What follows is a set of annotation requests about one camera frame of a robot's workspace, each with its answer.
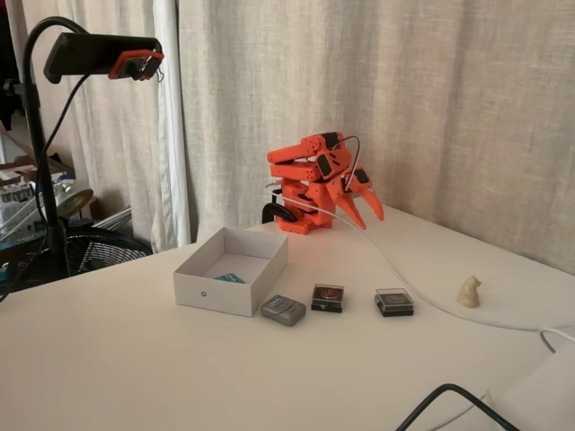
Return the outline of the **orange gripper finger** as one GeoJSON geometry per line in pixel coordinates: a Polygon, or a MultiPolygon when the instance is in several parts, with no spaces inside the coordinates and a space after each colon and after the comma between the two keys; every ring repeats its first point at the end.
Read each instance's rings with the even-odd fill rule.
{"type": "Polygon", "coordinates": [[[344,193],[336,199],[336,206],[341,209],[361,230],[366,230],[367,226],[359,213],[352,195],[344,193]]]}
{"type": "Polygon", "coordinates": [[[376,193],[371,188],[363,188],[358,192],[359,195],[368,203],[379,221],[385,219],[385,211],[383,204],[380,202],[376,193]]]}

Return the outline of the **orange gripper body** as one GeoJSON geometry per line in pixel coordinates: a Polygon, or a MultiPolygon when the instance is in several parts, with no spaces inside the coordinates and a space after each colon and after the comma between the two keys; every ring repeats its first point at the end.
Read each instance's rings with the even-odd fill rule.
{"type": "Polygon", "coordinates": [[[372,186],[371,179],[362,167],[358,167],[356,170],[348,168],[326,184],[332,200],[338,200],[350,193],[366,196],[373,192],[372,186]]]}

